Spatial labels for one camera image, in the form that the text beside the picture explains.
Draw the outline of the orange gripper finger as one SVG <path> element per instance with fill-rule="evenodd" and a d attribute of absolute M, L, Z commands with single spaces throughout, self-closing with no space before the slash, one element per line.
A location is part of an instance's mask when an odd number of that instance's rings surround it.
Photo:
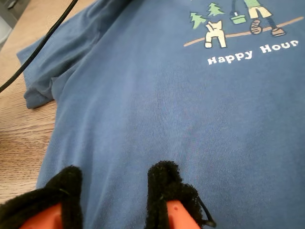
<path fill-rule="evenodd" d="M 169 219 L 166 203 L 178 200 L 203 227 L 203 214 L 197 190 L 184 184 L 178 165 L 172 161 L 160 161 L 148 170 L 147 228 L 168 229 Z"/>
<path fill-rule="evenodd" d="M 39 189 L 0 206 L 2 229 L 81 229 L 82 172 L 69 166 Z"/>

